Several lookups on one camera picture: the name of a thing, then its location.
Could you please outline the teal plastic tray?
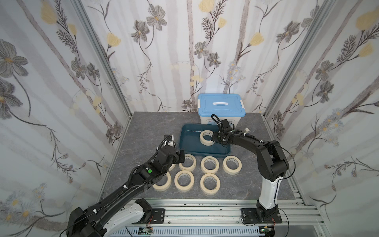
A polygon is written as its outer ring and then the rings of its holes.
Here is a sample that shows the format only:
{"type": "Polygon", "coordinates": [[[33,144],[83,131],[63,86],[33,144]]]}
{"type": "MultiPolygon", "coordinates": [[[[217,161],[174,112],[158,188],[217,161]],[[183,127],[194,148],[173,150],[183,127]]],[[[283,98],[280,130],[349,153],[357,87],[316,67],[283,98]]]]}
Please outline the teal plastic tray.
{"type": "Polygon", "coordinates": [[[213,156],[215,158],[224,158],[231,154],[231,146],[223,146],[219,143],[214,143],[211,146],[205,146],[200,141],[200,134],[204,130],[218,132],[216,125],[207,125],[199,123],[188,123],[183,125],[180,135],[179,147],[187,154],[194,156],[213,156]]]}

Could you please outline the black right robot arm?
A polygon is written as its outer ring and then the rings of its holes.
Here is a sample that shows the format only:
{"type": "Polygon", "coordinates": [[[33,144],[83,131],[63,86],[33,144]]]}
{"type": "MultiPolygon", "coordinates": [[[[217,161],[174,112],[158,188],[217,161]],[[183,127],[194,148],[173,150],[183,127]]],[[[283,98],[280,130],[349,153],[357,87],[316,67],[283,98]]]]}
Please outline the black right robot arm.
{"type": "Polygon", "coordinates": [[[211,118],[218,127],[218,132],[212,135],[212,141],[224,146],[240,146],[256,155],[258,170],[263,181],[261,194],[256,203],[255,218],[258,223],[272,221],[279,214],[278,191],[290,168],[284,154],[286,150],[278,141],[258,139],[230,125],[227,119],[221,120],[216,114],[212,114],[211,118]]]}

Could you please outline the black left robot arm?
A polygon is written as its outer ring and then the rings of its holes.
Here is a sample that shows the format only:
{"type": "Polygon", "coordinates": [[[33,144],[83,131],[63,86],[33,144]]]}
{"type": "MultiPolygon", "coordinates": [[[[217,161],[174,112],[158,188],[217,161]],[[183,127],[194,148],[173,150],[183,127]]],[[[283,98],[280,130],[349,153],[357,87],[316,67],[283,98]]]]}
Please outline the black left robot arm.
{"type": "Polygon", "coordinates": [[[128,225],[148,223],[153,209],[146,200],[138,199],[128,208],[125,205],[159,182],[173,164],[184,161],[184,150],[177,150],[173,136],[165,135],[152,157],[133,168],[123,185],[96,204],[72,211],[68,226],[61,234],[67,237],[109,237],[128,225]]]}

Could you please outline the white box with blue lid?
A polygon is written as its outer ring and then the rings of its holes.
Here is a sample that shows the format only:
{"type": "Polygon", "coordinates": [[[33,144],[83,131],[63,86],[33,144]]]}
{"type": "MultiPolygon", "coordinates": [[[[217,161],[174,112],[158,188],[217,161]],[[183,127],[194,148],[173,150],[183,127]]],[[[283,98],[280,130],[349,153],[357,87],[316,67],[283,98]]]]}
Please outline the white box with blue lid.
{"type": "Polygon", "coordinates": [[[215,114],[220,120],[227,119],[237,125],[246,115],[242,98],[238,94],[203,93],[198,96],[197,111],[201,124],[215,124],[211,115],[215,114]]]}

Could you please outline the small circuit board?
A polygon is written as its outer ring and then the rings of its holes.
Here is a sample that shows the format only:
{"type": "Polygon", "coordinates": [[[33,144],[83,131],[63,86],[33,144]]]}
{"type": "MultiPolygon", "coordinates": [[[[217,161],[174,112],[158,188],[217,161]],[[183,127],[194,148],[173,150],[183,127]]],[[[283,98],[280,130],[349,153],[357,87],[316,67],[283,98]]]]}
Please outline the small circuit board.
{"type": "Polygon", "coordinates": [[[138,234],[139,235],[152,235],[153,234],[153,228],[150,228],[150,227],[140,227],[139,230],[138,230],[138,234]]]}

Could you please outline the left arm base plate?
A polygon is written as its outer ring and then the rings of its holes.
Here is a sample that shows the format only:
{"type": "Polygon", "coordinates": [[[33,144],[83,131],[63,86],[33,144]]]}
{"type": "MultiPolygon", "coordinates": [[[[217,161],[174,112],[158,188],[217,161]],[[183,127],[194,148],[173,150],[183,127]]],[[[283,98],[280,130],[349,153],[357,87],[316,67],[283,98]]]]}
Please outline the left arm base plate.
{"type": "Polygon", "coordinates": [[[148,212],[146,224],[147,225],[153,225],[153,224],[163,224],[165,219],[165,209],[164,208],[153,208],[151,211],[148,212]]]}

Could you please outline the aluminium frame rail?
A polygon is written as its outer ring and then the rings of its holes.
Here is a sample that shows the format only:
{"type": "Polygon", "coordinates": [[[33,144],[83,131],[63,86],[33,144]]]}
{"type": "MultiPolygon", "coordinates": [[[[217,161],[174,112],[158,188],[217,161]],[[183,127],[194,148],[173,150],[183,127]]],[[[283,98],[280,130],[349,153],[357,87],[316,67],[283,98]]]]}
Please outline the aluminium frame rail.
{"type": "Polygon", "coordinates": [[[245,224],[242,208],[255,200],[152,199],[152,208],[164,208],[163,224],[153,224],[153,237],[329,237],[318,209],[302,199],[279,200],[281,224],[245,224]]]}

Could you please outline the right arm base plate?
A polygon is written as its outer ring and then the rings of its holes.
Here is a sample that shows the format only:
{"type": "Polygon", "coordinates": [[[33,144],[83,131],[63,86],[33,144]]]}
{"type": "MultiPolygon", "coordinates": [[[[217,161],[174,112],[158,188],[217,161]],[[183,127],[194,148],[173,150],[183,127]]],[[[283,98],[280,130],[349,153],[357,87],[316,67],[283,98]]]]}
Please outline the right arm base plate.
{"type": "Polygon", "coordinates": [[[263,208],[242,208],[242,221],[245,224],[281,224],[281,214],[277,208],[265,210],[263,208]]]}

